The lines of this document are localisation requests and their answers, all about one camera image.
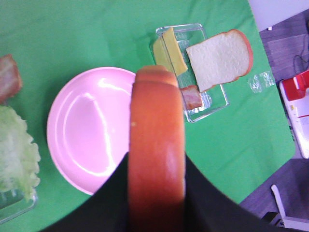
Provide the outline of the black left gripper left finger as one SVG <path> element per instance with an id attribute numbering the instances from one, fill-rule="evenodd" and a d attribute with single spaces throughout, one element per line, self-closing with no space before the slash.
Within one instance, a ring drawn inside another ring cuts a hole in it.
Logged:
<path id="1" fill-rule="evenodd" d="M 43 232 L 127 232 L 128 153 L 100 189 Z"/>

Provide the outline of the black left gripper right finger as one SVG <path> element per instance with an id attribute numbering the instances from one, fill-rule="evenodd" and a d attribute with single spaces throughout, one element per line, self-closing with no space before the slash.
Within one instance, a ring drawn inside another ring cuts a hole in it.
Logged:
<path id="1" fill-rule="evenodd" d="M 184 230 L 186 232 L 283 232 L 246 211 L 221 193 L 186 158 L 186 197 Z"/>

